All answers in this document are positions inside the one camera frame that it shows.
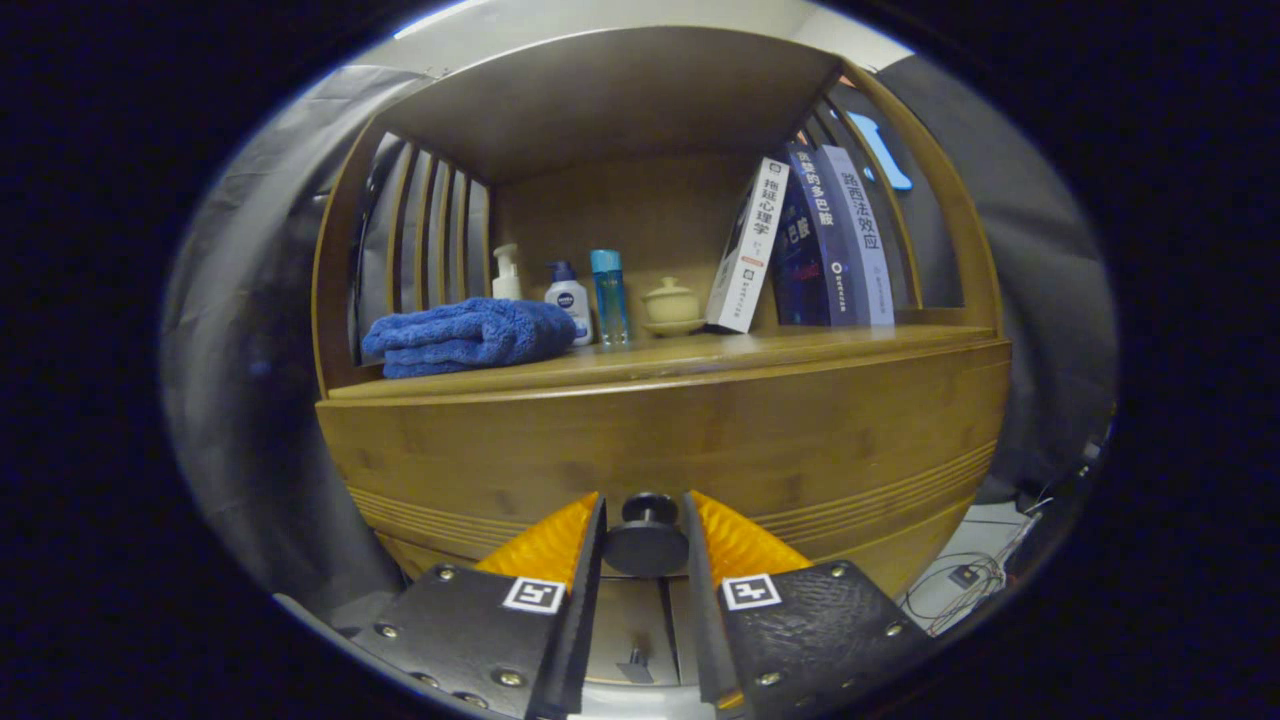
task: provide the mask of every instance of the book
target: book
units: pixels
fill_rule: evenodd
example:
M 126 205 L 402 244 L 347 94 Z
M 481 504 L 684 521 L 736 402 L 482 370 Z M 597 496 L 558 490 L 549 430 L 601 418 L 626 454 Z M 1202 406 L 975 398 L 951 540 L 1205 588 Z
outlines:
M 858 322 L 867 325 L 893 324 L 893 291 L 890 287 L 888 263 L 881 242 L 876 213 L 867 200 L 863 179 L 844 147 L 823 145 L 818 149 L 819 169 L 840 188 L 832 204 L 845 224 L 849 243 L 850 284 Z
M 774 297 L 783 325 L 858 324 L 849 243 L 838 210 L 842 192 L 818 167 L 814 150 L 787 143 L 792 183 L 774 241 Z
M 773 158 L 760 160 L 716 270 L 707 300 L 707 324 L 740 333 L 750 329 L 787 184 L 785 163 Z

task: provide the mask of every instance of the orange gripper pad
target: orange gripper pad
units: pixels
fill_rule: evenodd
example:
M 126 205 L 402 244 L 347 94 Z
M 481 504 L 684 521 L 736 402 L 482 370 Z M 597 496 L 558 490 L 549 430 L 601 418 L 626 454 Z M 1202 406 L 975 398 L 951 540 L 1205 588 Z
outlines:
M 716 585 L 724 578 L 790 573 L 813 566 L 804 555 L 730 506 L 698 491 L 691 491 L 691 495 L 703 520 L 712 583 Z
M 543 518 L 476 564 L 476 570 L 573 584 L 577 555 L 595 509 L 593 492 Z

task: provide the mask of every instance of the folded towel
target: folded towel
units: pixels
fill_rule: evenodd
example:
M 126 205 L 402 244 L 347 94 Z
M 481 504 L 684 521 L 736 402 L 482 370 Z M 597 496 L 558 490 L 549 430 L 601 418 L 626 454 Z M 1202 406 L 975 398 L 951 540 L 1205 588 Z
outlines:
M 556 305 L 472 297 L 379 318 L 361 347 L 387 359 L 388 378 L 411 378 L 545 360 L 573 337 L 573 319 Z

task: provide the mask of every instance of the clear blue bottle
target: clear blue bottle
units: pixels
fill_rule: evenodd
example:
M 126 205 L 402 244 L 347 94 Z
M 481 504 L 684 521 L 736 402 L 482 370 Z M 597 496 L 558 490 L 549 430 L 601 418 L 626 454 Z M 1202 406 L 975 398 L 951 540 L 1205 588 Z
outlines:
M 627 292 L 622 286 L 622 256 L 617 250 L 591 251 L 595 302 L 600 310 L 600 342 L 623 345 L 631 338 L 627 327 Z

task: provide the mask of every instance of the wooden drawer front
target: wooden drawer front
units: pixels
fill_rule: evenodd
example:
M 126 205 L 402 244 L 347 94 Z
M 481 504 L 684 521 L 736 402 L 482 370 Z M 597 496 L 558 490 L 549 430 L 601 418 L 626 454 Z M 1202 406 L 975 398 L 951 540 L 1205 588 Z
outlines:
M 972 500 L 1004 418 L 1009 350 L 992 341 L 810 373 L 515 401 L 320 402 L 317 414 L 366 520 L 415 544 L 479 559 L 595 489 L 617 521 L 635 492 L 694 488 L 819 559 Z

